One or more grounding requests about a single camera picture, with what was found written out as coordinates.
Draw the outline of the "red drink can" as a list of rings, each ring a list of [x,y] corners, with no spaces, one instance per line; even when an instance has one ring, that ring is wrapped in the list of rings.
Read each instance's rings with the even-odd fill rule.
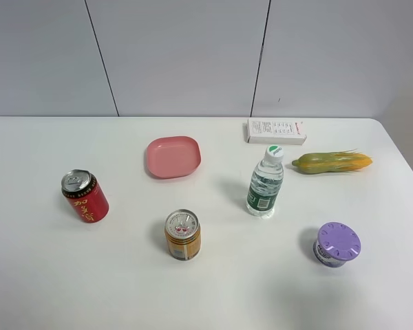
[[[88,170],[74,169],[66,173],[61,180],[61,192],[86,223],[96,223],[109,212],[104,192]]]

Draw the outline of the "clear water bottle green label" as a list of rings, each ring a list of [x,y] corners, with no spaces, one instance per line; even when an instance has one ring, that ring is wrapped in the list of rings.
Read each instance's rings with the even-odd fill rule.
[[[275,211],[275,202],[284,180],[283,157],[282,147],[276,144],[268,146],[264,158],[251,175],[246,206],[256,217],[268,219]]]

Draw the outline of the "pink square plate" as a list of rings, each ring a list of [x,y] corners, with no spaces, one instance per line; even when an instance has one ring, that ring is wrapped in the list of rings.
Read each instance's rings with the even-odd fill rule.
[[[190,175],[197,170],[201,161],[199,144],[188,136],[158,138],[145,151],[146,169],[158,179]]]

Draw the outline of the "orange drink can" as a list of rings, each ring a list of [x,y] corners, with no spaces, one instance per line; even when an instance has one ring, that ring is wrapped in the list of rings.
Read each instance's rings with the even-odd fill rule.
[[[170,254],[178,260],[194,258],[201,247],[201,227],[197,216],[190,210],[172,212],[165,221],[165,237]]]

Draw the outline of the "toy corn cob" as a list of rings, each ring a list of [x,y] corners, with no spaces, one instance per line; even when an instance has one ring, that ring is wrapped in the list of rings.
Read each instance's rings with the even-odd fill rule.
[[[371,157],[356,151],[306,153],[291,162],[299,172],[307,175],[355,172],[371,164]]]

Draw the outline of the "purple lidded jar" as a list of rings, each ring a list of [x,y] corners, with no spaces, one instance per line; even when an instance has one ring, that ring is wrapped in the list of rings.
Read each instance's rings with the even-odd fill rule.
[[[358,257],[361,241],[347,225],[329,222],[320,227],[313,244],[313,252],[322,264],[337,268]]]

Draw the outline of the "white cardboard box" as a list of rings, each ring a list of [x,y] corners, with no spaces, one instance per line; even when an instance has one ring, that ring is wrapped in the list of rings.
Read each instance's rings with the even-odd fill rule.
[[[249,144],[302,145],[307,138],[301,123],[293,120],[249,118],[246,130]]]

